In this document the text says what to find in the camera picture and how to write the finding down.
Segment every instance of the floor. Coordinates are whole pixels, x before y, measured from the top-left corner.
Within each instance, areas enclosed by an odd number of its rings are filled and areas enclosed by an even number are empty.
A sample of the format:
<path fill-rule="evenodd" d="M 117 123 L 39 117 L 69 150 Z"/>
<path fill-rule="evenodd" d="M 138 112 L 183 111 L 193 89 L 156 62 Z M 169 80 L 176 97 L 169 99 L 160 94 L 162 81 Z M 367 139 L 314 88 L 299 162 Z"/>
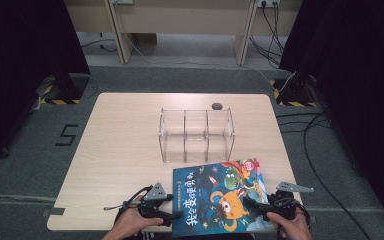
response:
<path fill-rule="evenodd" d="M 135 45 L 128 64 L 121 64 L 112 33 L 78 33 L 80 43 L 90 66 L 118 67 L 181 67 L 239 69 L 231 36 L 225 35 L 174 35 L 157 34 L 157 45 Z M 258 45 L 270 50 L 271 56 L 280 61 L 280 50 L 271 44 L 271 37 L 254 37 Z M 284 45 L 287 38 L 280 37 Z M 248 45 L 245 68 L 274 70 L 267 58 Z"/>

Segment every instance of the hand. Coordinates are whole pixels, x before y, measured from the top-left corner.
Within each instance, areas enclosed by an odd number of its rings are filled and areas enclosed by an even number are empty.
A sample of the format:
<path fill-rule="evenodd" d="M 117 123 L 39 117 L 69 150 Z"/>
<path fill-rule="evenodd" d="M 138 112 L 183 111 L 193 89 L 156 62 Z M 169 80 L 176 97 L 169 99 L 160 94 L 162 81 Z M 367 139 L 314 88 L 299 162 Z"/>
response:
<path fill-rule="evenodd" d="M 295 218 L 293 220 L 287 220 L 281 217 L 279 214 L 268 212 L 267 217 L 282 225 L 280 234 L 283 238 L 288 237 L 291 240 L 311 240 L 311 233 L 308 229 L 307 221 L 304 216 L 304 212 L 300 208 L 295 210 Z"/>
<path fill-rule="evenodd" d="M 139 214 L 137 208 L 128 208 L 102 240 L 121 240 L 132 235 L 136 236 L 142 229 L 162 223 L 161 218 L 144 218 Z"/>

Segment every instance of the wooden table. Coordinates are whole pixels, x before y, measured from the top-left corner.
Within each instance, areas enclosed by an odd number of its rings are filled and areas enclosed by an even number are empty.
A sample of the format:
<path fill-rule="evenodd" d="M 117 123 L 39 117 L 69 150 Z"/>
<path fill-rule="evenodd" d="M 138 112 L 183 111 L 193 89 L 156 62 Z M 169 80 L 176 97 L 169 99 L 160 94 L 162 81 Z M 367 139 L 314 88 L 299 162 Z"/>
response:
<path fill-rule="evenodd" d="M 117 206 L 139 189 L 161 182 L 172 193 L 172 169 L 196 165 L 164 163 L 158 141 L 161 108 L 230 108 L 235 127 L 231 159 L 261 160 L 267 193 L 280 181 L 295 183 L 270 99 L 261 94 L 103 93 L 99 96 L 74 155 L 54 209 L 50 230 L 109 230 Z M 295 198 L 301 201 L 299 194 Z M 171 203 L 161 206 L 171 212 Z M 148 231 L 171 231 L 150 227 Z"/>

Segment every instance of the clear acrylic box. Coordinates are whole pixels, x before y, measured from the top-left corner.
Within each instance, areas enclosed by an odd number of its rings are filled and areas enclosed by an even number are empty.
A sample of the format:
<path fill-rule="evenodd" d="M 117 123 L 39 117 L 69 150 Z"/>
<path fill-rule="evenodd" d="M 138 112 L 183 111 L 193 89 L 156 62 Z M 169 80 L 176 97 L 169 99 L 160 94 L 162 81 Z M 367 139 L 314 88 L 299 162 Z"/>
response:
<path fill-rule="evenodd" d="M 161 109 L 159 140 L 164 162 L 229 161 L 235 140 L 231 111 Z"/>

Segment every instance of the book cover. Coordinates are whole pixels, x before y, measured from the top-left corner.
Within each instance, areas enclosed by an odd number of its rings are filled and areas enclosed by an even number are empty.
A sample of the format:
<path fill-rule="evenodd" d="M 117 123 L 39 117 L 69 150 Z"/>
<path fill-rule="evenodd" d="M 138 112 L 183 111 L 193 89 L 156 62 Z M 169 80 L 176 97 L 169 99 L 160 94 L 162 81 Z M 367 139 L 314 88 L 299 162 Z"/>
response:
<path fill-rule="evenodd" d="M 260 162 L 253 159 L 173 169 L 172 236 L 258 232 L 272 229 L 243 204 L 248 196 L 267 203 Z"/>

